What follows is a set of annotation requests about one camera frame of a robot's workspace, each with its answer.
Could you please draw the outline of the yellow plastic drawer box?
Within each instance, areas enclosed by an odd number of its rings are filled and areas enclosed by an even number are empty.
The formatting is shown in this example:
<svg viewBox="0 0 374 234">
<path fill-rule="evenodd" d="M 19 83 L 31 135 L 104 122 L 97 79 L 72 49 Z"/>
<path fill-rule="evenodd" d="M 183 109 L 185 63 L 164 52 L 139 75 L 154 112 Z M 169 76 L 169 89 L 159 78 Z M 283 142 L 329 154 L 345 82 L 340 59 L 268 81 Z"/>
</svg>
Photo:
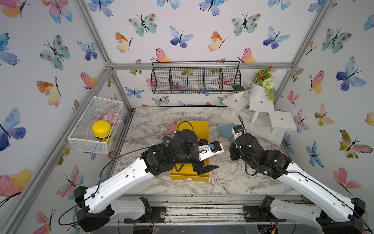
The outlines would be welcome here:
<svg viewBox="0 0 374 234">
<path fill-rule="evenodd" d="M 207 121 L 177 121 L 176 132 L 185 132 L 187 130 L 188 137 L 192 140 L 198 141 L 200 139 L 209 140 L 209 126 Z M 197 182 L 208 182 L 210 174 L 199 175 L 193 170 L 192 164 L 185 164 L 182 169 L 182 164 L 177 164 L 177 169 L 173 168 L 170 172 L 172 180 L 192 180 Z"/>
</svg>

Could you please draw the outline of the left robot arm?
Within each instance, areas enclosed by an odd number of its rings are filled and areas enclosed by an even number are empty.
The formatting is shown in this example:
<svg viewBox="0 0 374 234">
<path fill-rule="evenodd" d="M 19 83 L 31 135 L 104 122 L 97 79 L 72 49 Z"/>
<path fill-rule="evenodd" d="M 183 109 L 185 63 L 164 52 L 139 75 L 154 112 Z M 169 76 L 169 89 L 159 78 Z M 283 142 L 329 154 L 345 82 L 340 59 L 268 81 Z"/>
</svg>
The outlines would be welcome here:
<svg viewBox="0 0 374 234">
<path fill-rule="evenodd" d="M 199 139 L 189 129 L 177 131 L 174 137 L 165 136 L 161 144 L 148 147 L 129 167 L 113 177 L 94 187 L 77 187 L 74 199 L 79 209 L 75 225 L 92 232 L 113 218 L 142 221 L 151 217 L 153 211 L 147 199 L 120 202 L 118 198 L 145 181 L 171 170 L 180 171 L 185 165 L 192 165 L 194 172 L 205 175 L 218 168 L 206 165 L 205 160 L 223 152 L 220 142 Z"/>
</svg>

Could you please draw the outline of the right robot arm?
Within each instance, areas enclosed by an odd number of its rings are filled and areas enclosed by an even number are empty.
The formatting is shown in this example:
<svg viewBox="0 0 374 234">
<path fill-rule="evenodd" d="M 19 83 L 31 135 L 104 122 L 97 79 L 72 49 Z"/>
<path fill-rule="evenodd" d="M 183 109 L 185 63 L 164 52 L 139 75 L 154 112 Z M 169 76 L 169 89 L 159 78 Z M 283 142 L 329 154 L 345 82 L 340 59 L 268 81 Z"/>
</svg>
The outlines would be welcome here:
<svg viewBox="0 0 374 234">
<path fill-rule="evenodd" d="M 366 204 L 359 198 L 343 196 L 307 174 L 291 158 L 277 150 L 264 150 L 251 134 L 236 133 L 230 155 L 241 159 L 255 174 L 287 184 L 312 202 L 311 205 L 284 202 L 266 196 L 259 208 L 263 220 L 292 220 L 324 234 L 361 234 Z"/>
</svg>

